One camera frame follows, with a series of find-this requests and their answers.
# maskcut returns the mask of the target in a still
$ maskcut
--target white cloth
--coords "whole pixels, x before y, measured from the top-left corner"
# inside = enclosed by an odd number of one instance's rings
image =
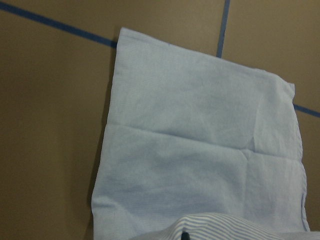
[[[122,28],[92,196],[96,240],[222,213],[309,231],[294,85]]]

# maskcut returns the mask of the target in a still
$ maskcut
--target brown floor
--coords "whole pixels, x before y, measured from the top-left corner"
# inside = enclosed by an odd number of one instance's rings
[[[6,0],[117,40],[121,27],[215,55],[223,0]],[[295,83],[320,112],[320,2],[231,0],[224,59]],[[116,51],[0,10],[0,238],[92,239],[91,194]],[[297,113],[310,228],[320,231],[320,118]]]

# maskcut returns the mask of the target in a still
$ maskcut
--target striped fabric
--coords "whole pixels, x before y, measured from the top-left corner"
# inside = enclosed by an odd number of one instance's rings
[[[320,240],[320,232],[275,233],[241,217],[221,213],[188,214],[170,227],[131,240]]]

